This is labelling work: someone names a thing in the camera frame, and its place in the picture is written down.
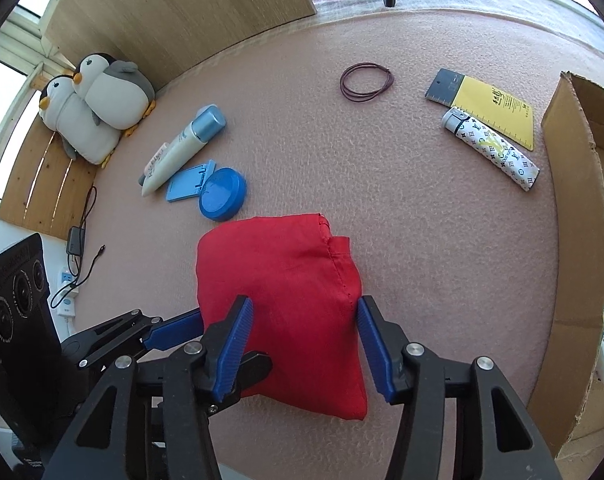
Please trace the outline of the grey penguin plush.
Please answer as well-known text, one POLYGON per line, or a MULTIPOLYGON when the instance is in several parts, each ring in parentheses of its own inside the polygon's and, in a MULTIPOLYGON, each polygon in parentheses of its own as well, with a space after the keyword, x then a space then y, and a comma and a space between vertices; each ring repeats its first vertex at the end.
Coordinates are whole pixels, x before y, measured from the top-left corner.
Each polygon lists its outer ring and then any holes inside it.
POLYGON ((131 136, 157 106, 153 84, 136 63, 106 53, 85 56, 72 76, 75 93, 102 122, 131 136))
POLYGON ((122 135, 93 113, 68 75, 48 81, 39 97, 39 116, 47 128, 59 133, 70 159, 80 156, 94 166, 108 163, 122 135))

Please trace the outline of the wooden headboard panel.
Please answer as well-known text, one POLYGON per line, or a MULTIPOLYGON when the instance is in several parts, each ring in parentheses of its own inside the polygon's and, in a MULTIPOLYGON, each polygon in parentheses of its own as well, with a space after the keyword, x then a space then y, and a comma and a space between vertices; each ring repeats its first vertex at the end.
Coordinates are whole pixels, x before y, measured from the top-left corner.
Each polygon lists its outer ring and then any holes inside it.
POLYGON ((72 64, 105 52, 155 88, 234 44, 315 13, 311 0, 51 0, 42 34, 72 64))

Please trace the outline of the cardboard box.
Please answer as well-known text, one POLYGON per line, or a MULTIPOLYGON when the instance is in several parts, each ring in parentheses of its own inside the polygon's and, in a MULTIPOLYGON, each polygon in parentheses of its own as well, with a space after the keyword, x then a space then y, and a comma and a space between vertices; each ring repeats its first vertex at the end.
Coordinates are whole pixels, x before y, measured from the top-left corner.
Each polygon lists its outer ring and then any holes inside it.
POLYGON ((604 430, 604 88, 563 73, 542 119, 558 223, 552 328, 529 412, 560 455, 604 430))

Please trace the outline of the yellow black card package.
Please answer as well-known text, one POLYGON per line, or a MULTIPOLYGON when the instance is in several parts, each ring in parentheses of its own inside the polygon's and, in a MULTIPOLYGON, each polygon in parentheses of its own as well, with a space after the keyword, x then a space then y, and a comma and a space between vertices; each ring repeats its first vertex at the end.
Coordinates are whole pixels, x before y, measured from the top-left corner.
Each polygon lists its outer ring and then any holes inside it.
POLYGON ((424 96, 432 102, 457 107, 529 152, 534 151, 533 108, 512 94, 441 68, 424 96))

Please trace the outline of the front grey penguin plush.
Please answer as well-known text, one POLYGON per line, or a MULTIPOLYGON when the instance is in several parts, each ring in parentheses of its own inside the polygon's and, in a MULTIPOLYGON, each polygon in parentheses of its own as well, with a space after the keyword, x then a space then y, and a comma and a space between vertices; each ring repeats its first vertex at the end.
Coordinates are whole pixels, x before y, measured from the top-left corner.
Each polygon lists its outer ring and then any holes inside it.
POLYGON ((85 56, 72 76, 75 93, 102 122, 131 136, 157 106, 153 84, 136 63, 106 53, 85 56))

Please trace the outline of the blue round compact mirror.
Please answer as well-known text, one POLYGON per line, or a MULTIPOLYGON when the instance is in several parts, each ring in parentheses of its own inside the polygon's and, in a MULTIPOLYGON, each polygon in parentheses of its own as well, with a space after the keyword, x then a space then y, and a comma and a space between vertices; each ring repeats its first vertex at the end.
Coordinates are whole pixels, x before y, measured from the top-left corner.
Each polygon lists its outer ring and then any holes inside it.
POLYGON ((215 222, 232 219, 247 196, 247 181, 239 171, 216 166, 210 159, 204 164, 176 172, 168 181, 168 203, 196 198, 200 214, 215 222))

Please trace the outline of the cream tube blue cap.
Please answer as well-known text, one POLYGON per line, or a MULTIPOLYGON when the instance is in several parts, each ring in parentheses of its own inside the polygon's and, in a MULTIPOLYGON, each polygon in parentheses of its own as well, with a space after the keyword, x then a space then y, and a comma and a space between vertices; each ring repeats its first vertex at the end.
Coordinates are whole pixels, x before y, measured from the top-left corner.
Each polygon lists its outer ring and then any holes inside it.
POLYGON ((164 143, 146 164, 138 179, 141 196, 157 191, 226 126, 226 117, 217 105, 202 107, 195 118, 171 142, 164 143))

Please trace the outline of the white patterned tube case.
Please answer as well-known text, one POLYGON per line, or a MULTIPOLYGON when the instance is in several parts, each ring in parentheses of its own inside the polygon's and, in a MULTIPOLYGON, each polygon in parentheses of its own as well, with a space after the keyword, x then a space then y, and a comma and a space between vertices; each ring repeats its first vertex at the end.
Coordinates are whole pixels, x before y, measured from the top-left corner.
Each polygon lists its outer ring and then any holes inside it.
POLYGON ((492 128, 458 107, 447 110, 442 126, 507 174, 524 192, 533 188, 540 168, 492 128))

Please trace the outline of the red cloth pouch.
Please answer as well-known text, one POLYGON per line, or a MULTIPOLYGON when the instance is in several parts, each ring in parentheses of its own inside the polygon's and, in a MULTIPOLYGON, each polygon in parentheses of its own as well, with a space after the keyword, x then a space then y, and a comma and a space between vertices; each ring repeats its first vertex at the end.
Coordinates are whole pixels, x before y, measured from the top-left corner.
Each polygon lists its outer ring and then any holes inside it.
POLYGON ((367 393, 358 356, 361 281, 349 237, 322 214, 230 221, 203 235, 195 258, 204 323, 221 321, 239 296, 253 302, 247 350, 273 369, 248 396, 362 420, 367 393))

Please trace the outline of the rear grey penguin plush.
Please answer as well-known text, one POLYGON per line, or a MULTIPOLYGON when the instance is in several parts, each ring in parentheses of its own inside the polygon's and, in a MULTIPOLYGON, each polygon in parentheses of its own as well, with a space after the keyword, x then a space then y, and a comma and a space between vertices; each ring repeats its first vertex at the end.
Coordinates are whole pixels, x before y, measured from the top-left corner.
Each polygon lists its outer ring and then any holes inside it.
POLYGON ((47 128, 59 133, 70 159, 80 156, 94 166, 108 163, 122 135, 93 113, 68 75, 48 81, 39 97, 39 116, 47 128))

